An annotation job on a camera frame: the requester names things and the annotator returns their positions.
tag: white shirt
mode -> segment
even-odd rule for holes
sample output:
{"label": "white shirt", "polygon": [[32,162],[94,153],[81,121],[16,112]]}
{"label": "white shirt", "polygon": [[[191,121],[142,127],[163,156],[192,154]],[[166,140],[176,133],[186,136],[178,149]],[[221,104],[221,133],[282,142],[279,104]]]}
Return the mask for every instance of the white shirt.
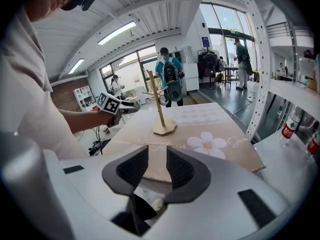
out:
{"label": "white shirt", "polygon": [[121,96],[121,86],[119,85],[119,83],[117,83],[116,81],[113,81],[112,88],[114,91],[114,96]]}
{"label": "white shirt", "polygon": [[36,30],[22,8],[16,13],[1,42],[1,52],[11,65],[18,84],[31,93],[29,106],[17,129],[58,159],[88,157],[54,105],[45,68],[45,57]]}

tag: ceiling light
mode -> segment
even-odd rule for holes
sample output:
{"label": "ceiling light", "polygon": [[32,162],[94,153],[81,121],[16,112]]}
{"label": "ceiling light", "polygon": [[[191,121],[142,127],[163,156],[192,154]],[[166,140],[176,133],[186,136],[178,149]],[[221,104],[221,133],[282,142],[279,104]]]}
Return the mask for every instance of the ceiling light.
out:
{"label": "ceiling light", "polygon": [[104,45],[106,42],[110,41],[112,38],[116,37],[117,35],[120,35],[122,32],[129,30],[133,27],[135,27],[136,24],[132,21],[122,27],[120,27],[119,29],[117,29],[116,31],[112,32],[111,34],[108,34],[106,37],[104,37],[101,41],[98,42],[98,45]]}
{"label": "ceiling light", "polygon": [[80,66],[80,64],[81,64],[82,62],[84,62],[84,61],[85,61],[84,58],[79,59],[78,62],[73,66],[73,68],[71,68],[71,70],[69,71],[68,74],[72,74],[73,72],[75,72],[75,70],[76,70],[76,69]]}

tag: gray floor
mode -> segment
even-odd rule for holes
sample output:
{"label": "gray floor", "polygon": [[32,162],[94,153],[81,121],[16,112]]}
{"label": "gray floor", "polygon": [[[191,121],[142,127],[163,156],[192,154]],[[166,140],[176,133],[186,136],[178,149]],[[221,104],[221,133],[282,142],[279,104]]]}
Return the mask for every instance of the gray floor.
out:
{"label": "gray floor", "polygon": [[[237,123],[241,130],[245,132],[249,126],[256,106],[256,99],[254,99],[252,103],[250,103],[249,100],[252,100],[252,98],[256,96],[256,93],[258,93],[259,84],[249,81],[247,83],[248,90],[239,91],[236,90],[237,83],[239,82],[234,81],[231,86],[227,83],[226,87],[219,83],[213,83],[211,85],[212,89],[209,88],[209,84],[201,84],[200,91],[211,98],[212,101],[217,102],[230,116],[232,116],[232,119]],[[273,94],[269,93],[266,102],[267,108],[271,103],[272,97]],[[281,100],[282,98],[277,96],[269,113],[263,117],[260,127],[257,130],[258,140],[267,138],[278,129],[281,118],[279,118],[277,113]]]}

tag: railing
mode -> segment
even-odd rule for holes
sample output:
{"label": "railing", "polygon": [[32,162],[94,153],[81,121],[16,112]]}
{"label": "railing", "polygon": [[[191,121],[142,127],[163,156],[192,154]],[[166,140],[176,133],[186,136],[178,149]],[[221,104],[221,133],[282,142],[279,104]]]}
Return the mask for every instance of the railing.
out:
{"label": "railing", "polygon": [[266,26],[269,38],[289,37],[290,31],[287,22]]}

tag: wooden stand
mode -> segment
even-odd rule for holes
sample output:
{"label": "wooden stand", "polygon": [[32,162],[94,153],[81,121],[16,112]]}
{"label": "wooden stand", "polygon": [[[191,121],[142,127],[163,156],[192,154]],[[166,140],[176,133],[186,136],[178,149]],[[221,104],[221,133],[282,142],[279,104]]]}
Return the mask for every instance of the wooden stand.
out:
{"label": "wooden stand", "polygon": [[147,70],[147,72],[149,74],[150,83],[151,83],[153,93],[149,93],[149,92],[144,92],[144,93],[147,95],[154,96],[156,107],[157,107],[158,113],[159,113],[159,119],[153,125],[152,131],[156,135],[165,136],[170,133],[173,133],[177,127],[177,123],[174,120],[172,120],[170,118],[166,118],[166,119],[164,118],[164,115],[163,115],[162,109],[161,109],[161,105],[159,103],[159,94],[162,93],[168,87],[157,92],[153,72],[151,70]]}

